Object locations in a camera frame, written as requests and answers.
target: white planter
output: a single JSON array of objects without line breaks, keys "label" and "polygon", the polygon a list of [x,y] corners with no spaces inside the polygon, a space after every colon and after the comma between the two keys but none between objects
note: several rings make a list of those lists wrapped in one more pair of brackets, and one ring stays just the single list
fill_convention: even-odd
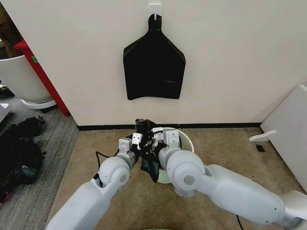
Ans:
[{"label": "white planter", "polygon": [[24,55],[0,60],[0,70],[3,84],[28,104],[42,105],[53,100]]}]

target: white hook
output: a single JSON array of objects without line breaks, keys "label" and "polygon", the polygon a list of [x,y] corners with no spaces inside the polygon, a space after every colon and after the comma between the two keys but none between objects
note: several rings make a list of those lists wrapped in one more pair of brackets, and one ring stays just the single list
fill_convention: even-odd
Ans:
[{"label": "white hook", "polygon": [[153,14],[158,14],[162,16],[162,6],[161,4],[149,4],[148,6],[148,18],[153,15]]}]

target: pile of black clothes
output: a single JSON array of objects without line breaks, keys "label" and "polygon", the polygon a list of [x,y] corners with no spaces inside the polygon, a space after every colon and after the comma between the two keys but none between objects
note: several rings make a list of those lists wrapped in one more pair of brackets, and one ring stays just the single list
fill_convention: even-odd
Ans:
[{"label": "pile of black clothes", "polygon": [[44,128],[42,117],[13,124],[0,137],[0,203],[8,200],[14,187],[32,184],[43,164],[45,152],[34,143]]}]

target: black baseboard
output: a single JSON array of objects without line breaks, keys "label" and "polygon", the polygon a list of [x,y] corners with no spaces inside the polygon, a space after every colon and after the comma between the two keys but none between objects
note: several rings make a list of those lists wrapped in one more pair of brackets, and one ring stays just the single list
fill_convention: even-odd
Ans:
[{"label": "black baseboard", "polygon": [[[161,124],[161,127],[172,128],[257,128],[261,123],[208,123],[208,124]],[[109,130],[109,129],[134,129],[135,125],[102,125],[102,126],[77,126],[80,131]]]}]

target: floor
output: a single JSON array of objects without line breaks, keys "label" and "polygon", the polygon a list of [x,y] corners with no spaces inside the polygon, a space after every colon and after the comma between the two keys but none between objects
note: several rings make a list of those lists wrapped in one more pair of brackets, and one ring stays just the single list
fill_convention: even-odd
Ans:
[{"label": "floor", "polygon": [[44,114],[26,108],[15,97],[0,99],[0,103],[9,103],[13,110],[13,115],[0,124],[0,134],[10,124],[42,116],[46,128],[35,142],[47,152],[38,180],[32,185],[15,188],[9,201],[0,204],[0,230],[42,230],[79,131],[73,118],[64,117],[58,108]]},{"label": "floor", "polygon": [[[248,138],[261,134],[259,128],[183,129],[192,140],[195,152],[207,165],[219,164],[242,174],[276,194],[291,189],[302,191],[296,179],[269,142],[265,152],[256,149]],[[75,190],[97,172],[95,151],[113,155],[118,139],[133,130],[80,132],[50,211],[49,219]],[[181,198],[171,184],[154,184],[140,171],[140,161],[130,172],[130,180],[111,200],[108,212],[97,230],[240,230],[234,214],[216,207],[208,197],[197,194]],[[258,226],[242,219],[245,230],[281,230],[277,226]]]}]

